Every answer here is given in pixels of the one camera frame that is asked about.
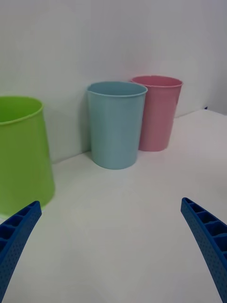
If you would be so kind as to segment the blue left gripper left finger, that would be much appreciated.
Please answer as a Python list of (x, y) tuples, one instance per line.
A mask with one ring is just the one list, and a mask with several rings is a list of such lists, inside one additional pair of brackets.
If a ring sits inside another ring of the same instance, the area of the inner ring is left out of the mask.
[(3, 300), (26, 242), (42, 215), (34, 201), (0, 225), (0, 301)]

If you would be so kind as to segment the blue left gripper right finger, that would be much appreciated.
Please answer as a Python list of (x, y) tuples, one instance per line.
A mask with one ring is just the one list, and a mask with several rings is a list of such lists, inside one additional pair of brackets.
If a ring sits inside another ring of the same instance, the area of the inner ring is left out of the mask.
[(189, 225), (222, 302), (227, 302), (227, 225), (184, 197), (181, 213)]

